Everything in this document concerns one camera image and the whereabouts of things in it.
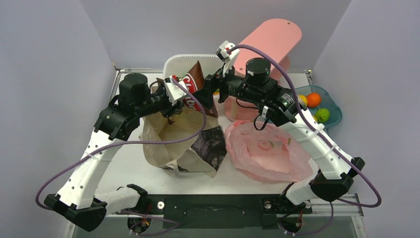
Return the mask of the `beige canvas tote bag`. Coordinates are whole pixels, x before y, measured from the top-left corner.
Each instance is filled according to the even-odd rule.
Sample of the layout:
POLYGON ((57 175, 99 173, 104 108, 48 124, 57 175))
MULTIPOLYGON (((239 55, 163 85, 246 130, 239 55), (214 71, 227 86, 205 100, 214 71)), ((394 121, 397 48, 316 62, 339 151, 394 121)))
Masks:
POLYGON ((161 113, 144 117, 139 139, 157 141, 143 146, 146 161, 173 177, 180 173, 215 177, 227 151, 216 108, 206 113, 184 108, 170 118, 161 113))

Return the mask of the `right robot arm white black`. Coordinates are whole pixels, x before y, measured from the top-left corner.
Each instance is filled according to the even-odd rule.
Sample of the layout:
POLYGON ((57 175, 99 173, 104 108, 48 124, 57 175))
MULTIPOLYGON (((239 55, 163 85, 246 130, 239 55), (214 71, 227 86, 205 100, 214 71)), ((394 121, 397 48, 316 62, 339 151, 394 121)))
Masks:
POLYGON ((221 68, 205 78, 204 87, 195 96, 207 108, 212 105, 215 91, 220 92, 220 102, 234 96, 253 103, 264 122, 273 122, 309 153, 318 165, 318 172, 287 186, 280 198, 283 211, 294 212, 300 204, 313 198, 342 201, 353 185, 354 177, 361 175, 364 160, 343 152, 324 132, 323 125, 310 119, 311 113, 299 101, 295 88, 278 86, 270 77, 270 66, 280 69, 279 64, 268 57, 249 60, 244 77, 236 76, 231 69, 221 68))

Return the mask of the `red can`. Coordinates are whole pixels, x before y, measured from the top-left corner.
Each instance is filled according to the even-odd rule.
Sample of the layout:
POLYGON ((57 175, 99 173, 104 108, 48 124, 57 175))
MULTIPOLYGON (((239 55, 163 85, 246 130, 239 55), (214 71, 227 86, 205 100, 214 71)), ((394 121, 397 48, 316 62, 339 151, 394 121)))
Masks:
MULTIPOLYGON (((205 83, 205 79, 203 78, 202 69, 199 62, 196 62, 196 64, 184 76, 177 77, 177 78, 178 78, 178 81, 185 82, 186 87, 192 94, 202 89, 205 83)), ((157 78, 157 82, 159 82, 158 84, 160 84, 160 83, 163 83, 163 80, 160 78, 157 78)), ((199 106, 191 97, 189 96, 185 97, 182 102, 184 105, 183 107, 184 111, 182 112, 182 116, 187 116, 188 119, 192 120, 192 116, 188 116, 187 115, 188 113, 193 114, 192 111, 201 112, 199 106)), ((207 115, 206 128, 219 126, 218 112, 216 110, 215 105, 211 109, 207 109, 205 107, 203 108, 204 108, 204 112, 207 115)), ((178 118, 181 118, 181 116, 172 116, 169 119, 167 119, 167 121, 169 125, 171 125, 171 124, 174 124, 176 119, 178 118)))

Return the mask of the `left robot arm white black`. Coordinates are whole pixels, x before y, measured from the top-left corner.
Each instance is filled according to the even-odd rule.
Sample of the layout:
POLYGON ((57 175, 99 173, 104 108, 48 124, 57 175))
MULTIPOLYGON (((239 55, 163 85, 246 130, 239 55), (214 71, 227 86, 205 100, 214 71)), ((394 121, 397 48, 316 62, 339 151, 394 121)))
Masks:
POLYGON ((110 214, 125 209, 144 212, 148 193, 140 186, 129 184, 102 194, 96 192, 97 187, 140 119, 155 113, 173 115, 182 108, 187 91, 185 82, 175 76, 159 80, 156 91, 151 91, 145 75, 127 74, 108 106, 100 112, 84 155, 72 167, 72 175, 57 193, 45 198, 44 204, 88 232, 110 214))

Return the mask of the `pink three-tier shelf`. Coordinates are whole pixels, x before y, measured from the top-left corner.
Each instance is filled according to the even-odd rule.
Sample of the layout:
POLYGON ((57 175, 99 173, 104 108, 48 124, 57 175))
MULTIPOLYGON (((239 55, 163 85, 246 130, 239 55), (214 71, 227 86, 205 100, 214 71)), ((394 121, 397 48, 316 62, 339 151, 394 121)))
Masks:
MULTIPOLYGON (((288 54, 302 38, 300 27, 286 19, 269 19, 258 26, 244 40, 241 45, 249 45, 269 55, 283 70, 290 67, 288 54)), ((255 105, 228 97, 224 102, 224 112, 230 121, 253 120, 259 114, 255 105)))

